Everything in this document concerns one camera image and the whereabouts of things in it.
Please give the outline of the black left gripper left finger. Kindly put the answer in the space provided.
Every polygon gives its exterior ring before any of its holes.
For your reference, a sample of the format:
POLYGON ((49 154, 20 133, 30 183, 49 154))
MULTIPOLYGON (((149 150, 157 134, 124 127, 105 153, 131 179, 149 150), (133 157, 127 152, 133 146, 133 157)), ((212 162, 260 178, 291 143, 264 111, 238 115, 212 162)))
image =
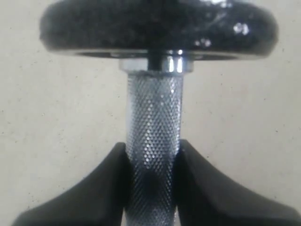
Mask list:
POLYGON ((124 143, 87 177, 58 197, 20 214, 15 226, 119 226, 127 204, 131 168, 124 143))

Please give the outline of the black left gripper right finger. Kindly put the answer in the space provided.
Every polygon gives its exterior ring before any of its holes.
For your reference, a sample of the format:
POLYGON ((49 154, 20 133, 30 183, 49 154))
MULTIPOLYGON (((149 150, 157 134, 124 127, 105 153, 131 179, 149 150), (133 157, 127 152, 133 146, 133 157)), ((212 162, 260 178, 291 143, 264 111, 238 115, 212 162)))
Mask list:
POLYGON ((175 202, 182 226, 299 226, 292 207, 226 176, 187 141, 175 161, 175 202))

